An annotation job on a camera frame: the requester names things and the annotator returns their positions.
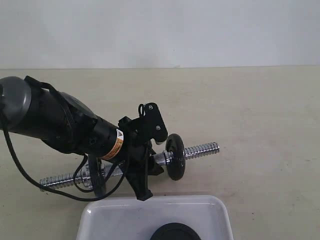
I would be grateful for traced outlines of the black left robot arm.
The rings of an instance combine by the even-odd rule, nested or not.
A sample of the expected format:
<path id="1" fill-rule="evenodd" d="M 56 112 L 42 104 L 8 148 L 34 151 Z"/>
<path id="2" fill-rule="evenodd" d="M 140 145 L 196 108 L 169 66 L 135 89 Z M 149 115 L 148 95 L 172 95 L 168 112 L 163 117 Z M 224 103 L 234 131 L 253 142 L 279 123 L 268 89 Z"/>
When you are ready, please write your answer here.
<path id="1" fill-rule="evenodd" d="M 138 200 L 151 198 L 148 177 L 163 172 L 153 158 L 152 141 L 163 143 L 168 131 L 155 103 L 139 105 L 138 113 L 138 118 L 123 117 L 114 125 L 49 83 L 30 76 L 0 80 L 0 128 L 10 154 L 28 181 L 55 194 L 60 194 L 63 186 L 82 182 L 81 192 L 92 192 L 95 200 L 101 200 L 111 194 L 106 183 L 119 169 Z M 77 154 L 83 160 L 72 176 L 60 176 L 57 184 L 36 182 L 19 163 L 10 133 L 39 139 L 60 153 Z"/>

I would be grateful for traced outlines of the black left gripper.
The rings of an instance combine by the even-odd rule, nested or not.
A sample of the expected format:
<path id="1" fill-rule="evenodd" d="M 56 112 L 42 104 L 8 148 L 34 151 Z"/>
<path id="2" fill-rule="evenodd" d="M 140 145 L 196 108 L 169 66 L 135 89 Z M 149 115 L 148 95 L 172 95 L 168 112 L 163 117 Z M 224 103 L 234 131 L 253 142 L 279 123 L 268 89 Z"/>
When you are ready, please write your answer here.
<path id="1" fill-rule="evenodd" d="M 155 151 L 150 140 L 145 143 L 137 143 L 138 131 L 130 128 L 131 121 L 132 119 L 127 116 L 118 121 L 119 128 L 127 136 L 125 143 L 129 155 L 129 167 L 126 180 L 133 189 L 137 200 L 148 200 L 153 196 L 148 188 L 148 175 L 158 176 L 164 173 L 164 169 L 151 156 Z"/>

